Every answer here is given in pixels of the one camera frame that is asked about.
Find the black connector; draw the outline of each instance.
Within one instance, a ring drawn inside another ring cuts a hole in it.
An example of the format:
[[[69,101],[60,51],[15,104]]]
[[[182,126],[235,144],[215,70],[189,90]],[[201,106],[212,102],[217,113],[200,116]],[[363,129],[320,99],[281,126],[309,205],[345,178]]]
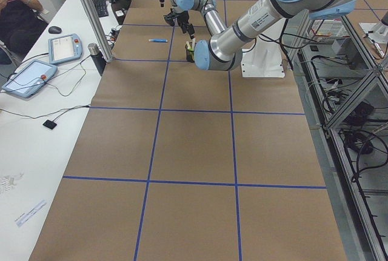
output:
[[[50,120],[46,120],[44,123],[43,123],[43,126],[49,128],[50,130],[54,129],[56,127],[56,123],[53,122],[53,121],[50,121]]]

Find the keyboard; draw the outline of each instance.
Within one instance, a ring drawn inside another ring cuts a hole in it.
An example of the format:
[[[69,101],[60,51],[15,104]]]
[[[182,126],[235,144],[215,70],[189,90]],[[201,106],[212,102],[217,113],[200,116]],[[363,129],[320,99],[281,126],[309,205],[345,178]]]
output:
[[[92,0],[99,18],[108,16],[107,0]]]

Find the blue marker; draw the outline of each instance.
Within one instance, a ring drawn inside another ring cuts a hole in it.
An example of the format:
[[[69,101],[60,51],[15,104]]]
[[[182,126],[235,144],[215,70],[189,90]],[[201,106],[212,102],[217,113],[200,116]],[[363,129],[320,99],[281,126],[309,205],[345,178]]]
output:
[[[155,43],[167,43],[167,39],[148,39],[148,42],[155,42]]]

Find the white desk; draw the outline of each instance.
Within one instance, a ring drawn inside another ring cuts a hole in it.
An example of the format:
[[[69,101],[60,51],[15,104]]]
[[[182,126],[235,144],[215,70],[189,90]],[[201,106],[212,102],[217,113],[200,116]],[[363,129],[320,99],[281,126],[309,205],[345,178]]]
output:
[[[118,25],[110,6],[108,10],[109,17],[100,18],[106,34]],[[26,58],[48,52],[47,40],[56,36],[78,34],[84,49],[82,59],[89,55],[88,44],[98,43],[80,0],[66,0],[51,25],[61,27],[62,34],[52,35],[46,29]],[[49,61],[48,56],[38,59]],[[72,68],[77,62],[60,65],[58,74]],[[101,77],[90,58],[82,65],[87,74],[70,96],[62,97],[49,86],[42,88],[28,101],[1,93],[0,108],[39,116],[62,108],[89,104]],[[84,71],[78,66],[50,83],[67,94],[83,74]],[[49,130],[42,123],[46,119],[53,120],[58,114],[32,120],[0,111],[0,180],[4,176],[23,174],[12,189],[0,193],[0,260],[23,261],[30,257],[87,112],[86,108],[69,111],[56,121],[58,126],[54,130]],[[18,227],[15,220],[42,200],[47,204]]]

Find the computer mouse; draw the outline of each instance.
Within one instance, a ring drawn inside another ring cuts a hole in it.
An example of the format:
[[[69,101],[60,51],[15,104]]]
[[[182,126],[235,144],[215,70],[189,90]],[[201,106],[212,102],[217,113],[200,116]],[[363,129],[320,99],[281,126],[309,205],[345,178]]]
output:
[[[51,26],[50,28],[48,28],[48,32],[50,34],[61,34],[62,33],[62,29],[59,28],[58,26]]]

